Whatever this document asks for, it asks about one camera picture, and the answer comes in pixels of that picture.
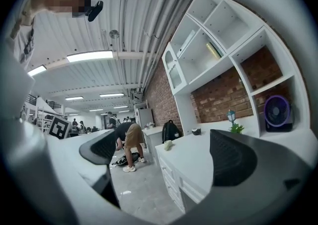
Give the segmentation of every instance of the brick wall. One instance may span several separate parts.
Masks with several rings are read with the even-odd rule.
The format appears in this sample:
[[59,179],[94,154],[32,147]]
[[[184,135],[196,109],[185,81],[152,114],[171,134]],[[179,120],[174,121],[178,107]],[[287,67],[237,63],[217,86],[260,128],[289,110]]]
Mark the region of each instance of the brick wall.
[[[241,65],[253,90],[282,76],[267,47],[257,51]],[[274,94],[283,95],[290,100],[288,86],[282,83],[255,97],[259,112],[264,110],[266,99]],[[237,118],[253,115],[247,92],[243,83],[239,82],[239,74],[234,67],[192,92],[191,100],[198,123],[227,120],[225,114],[229,109],[236,112]]]
[[172,119],[174,124],[182,131],[179,113],[162,60],[159,60],[156,71],[145,93],[145,98],[152,109],[156,126],[163,126],[165,122]]

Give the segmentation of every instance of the ceiling light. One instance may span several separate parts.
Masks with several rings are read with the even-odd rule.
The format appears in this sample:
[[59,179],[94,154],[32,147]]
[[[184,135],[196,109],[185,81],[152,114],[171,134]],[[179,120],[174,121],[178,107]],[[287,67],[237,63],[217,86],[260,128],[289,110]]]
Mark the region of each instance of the ceiling light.
[[100,94],[100,97],[115,97],[115,96],[124,96],[123,93],[111,93],[111,94]]
[[80,54],[66,56],[66,58],[69,60],[70,63],[84,61],[84,60],[92,60],[92,59],[113,58],[113,51],[105,50],[105,51],[80,53]]
[[44,65],[41,65],[40,67],[35,68],[34,70],[31,70],[30,72],[28,72],[28,74],[30,76],[34,76],[34,75],[41,73],[41,72],[44,72],[44,71],[46,71],[46,68]]
[[120,107],[114,107],[114,108],[128,108],[128,106],[120,106]]
[[65,100],[81,100],[81,99],[84,99],[83,96],[65,98]]

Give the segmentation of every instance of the light fixture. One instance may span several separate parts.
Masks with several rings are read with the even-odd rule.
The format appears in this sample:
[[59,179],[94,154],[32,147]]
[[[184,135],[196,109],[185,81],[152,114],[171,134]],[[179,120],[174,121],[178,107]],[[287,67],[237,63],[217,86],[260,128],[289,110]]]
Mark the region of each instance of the light fixture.
[[30,76],[34,76],[34,75],[39,74],[39,73],[44,72],[44,71],[46,71],[46,67],[44,65],[41,65],[40,67],[35,68],[34,70],[31,70],[30,72],[28,72],[28,74]]
[[81,100],[81,99],[84,99],[83,96],[65,98],[65,100]]
[[227,117],[228,117],[228,120],[232,123],[232,125],[234,125],[235,111],[229,110],[228,113],[227,113]]
[[114,107],[114,108],[128,108],[128,106],[120,106],[120,107]]
[[115,97],[115,96],[124,96],[123,93],[110,93],[110,94],[100,94],[100,97]]
[[105,50],[105,51],[94,51],[94,52],[86,52],[75,55],[66,56],[70,63],[84,61],[84,60],[92,60],[92,59],[105,59],[105,58],[113,58],[113,51]]

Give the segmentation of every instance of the concrete floor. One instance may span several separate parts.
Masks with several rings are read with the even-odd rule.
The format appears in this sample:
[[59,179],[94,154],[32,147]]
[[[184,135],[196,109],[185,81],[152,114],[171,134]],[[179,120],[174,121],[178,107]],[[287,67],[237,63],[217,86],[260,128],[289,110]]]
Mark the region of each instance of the concrete floor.
[[[123,150],[114,154],[112,163],[124,154]],[[136,162],[135,172],[125,173],[122,167],[111,167],[114,188],[124,212],[140,219],[159,224],[169,224],[183,213],[169,196],[161,170],[144,149],[145,163]]]

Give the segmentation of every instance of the qr code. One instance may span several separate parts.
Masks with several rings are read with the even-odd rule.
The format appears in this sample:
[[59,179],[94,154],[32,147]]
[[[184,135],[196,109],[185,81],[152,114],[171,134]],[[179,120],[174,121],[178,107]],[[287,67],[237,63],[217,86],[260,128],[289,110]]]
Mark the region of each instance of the qr code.
[[61,139],[65,139],[71,127],[71,122],[60,117],[53,117],[49,134]]

